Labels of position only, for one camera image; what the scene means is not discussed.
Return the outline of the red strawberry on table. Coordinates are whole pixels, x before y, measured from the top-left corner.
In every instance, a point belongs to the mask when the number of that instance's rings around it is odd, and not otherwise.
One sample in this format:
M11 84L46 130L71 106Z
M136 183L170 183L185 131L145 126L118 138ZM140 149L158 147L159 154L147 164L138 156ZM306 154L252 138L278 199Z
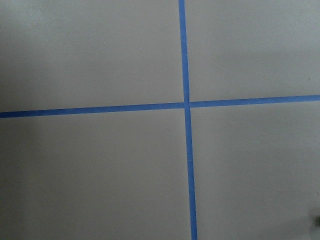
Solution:
M320 227L320 215L314 217L314 225Z

